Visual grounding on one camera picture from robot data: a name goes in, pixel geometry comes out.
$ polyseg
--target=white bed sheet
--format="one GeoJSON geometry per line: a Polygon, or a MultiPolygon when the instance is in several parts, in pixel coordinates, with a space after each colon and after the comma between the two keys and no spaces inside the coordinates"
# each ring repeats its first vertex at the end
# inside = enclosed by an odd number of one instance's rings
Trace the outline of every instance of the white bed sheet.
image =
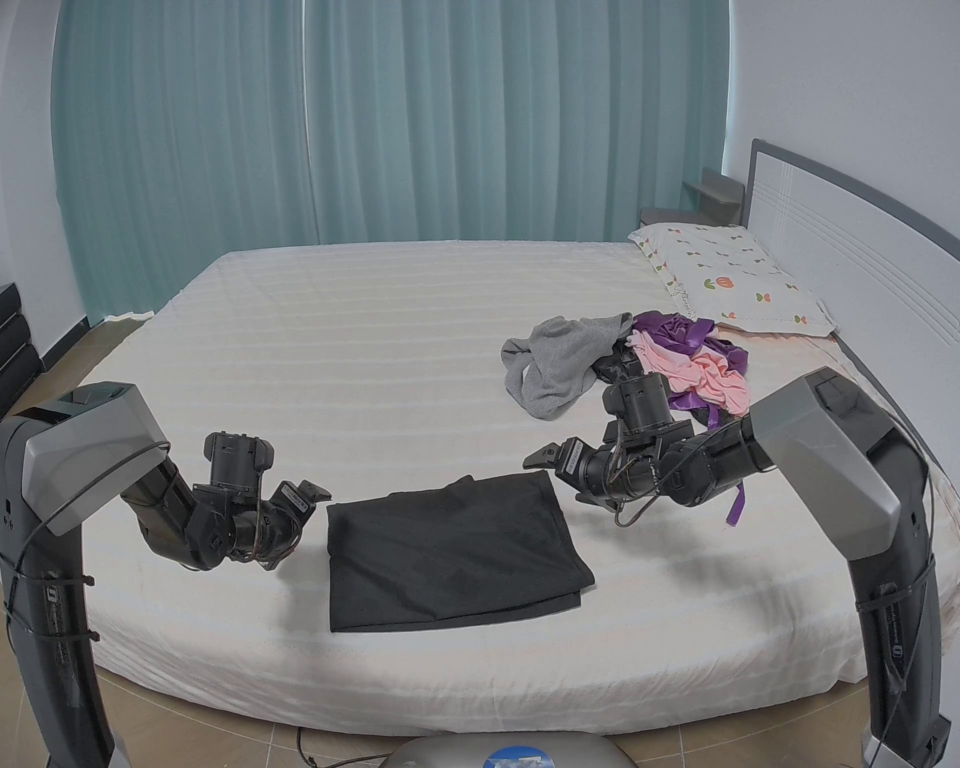
{"type": "MultiPolygon", "coordinates": [[[[553,421],[506,394],[499,348],[553,315],[672,311],[633,244],[442,242],[229,253],[87,379],[137,384],[188,482],[204,436],[270,440],[281,478],[336,501],[520,470],[607,416],[595,386],[553,421]]],[[[754,399],[825,364],[829,340],[744,336],[754,399]]],[[[628,732],[772,705],[865,674],[844,560],[776,472],[727,493],[661,500],[635,526],[555,482],[596,587],[574,611],[490,627],[333,635],[326,520],[273,573],[191,573],[153,555],[114,500],[85,526],[96,659],[150,688],[339,732],[628,732]]],[[[960,582],[957,499],[938,475],[945,635],[960,582]]]]}

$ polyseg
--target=round blue logo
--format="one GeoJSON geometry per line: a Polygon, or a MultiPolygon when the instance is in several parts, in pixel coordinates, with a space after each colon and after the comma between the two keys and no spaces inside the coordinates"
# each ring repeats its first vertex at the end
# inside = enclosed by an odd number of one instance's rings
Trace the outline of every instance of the round blue logo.
{"type": "Polygon", "coordinates": [[[533,747],[506,747],[487,758],[483,768],[556,768],[546,752],[533,747]]]}

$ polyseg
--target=curtain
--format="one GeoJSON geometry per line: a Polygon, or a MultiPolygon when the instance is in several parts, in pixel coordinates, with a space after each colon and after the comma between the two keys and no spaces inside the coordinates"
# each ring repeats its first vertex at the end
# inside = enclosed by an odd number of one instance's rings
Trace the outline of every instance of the curtain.
{"type": "Polygon", "coordinates": [[[300,0],[63,0],[51,121],[92,323],[229,251],[317,242],[300,0]]]}
{"type": "Polygon", "coordinates": [[[719,169],[726,0],[306,0],[321,242],[623,240],[719,169]]]}
{"type": "Polygon", "coordinates": [[[51,119],[92,322],[225,252],[622,240],[719,168],[727,0],[63,0],[51,119]]]}

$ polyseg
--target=pink cloth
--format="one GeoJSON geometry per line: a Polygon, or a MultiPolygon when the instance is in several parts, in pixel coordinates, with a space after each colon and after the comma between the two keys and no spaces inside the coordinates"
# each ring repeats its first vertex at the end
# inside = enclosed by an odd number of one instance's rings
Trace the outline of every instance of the pink cloth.
{"type": "Polygon", "coordinates": [[[706,402],[715,403],[734,416],[743,416],[750,409],[746,379],[731,370],[727,358],[719,352],[700,347],[687,357],[661,347],[645,330],[631,333],[627,346],[636,353],[645,371],[666,376],[673,392],[693,390],[706,402]]]}

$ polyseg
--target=floral pillow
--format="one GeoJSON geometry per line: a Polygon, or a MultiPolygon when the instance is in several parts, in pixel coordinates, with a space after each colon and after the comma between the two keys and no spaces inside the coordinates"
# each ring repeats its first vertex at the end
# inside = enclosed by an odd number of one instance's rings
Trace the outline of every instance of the floral pillow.
{"type": "Polygon", "coordinates": [[[750,333],[827,336],[834,323],[743,227],[651,224],[630,234],[677,309],[750,333]]]}

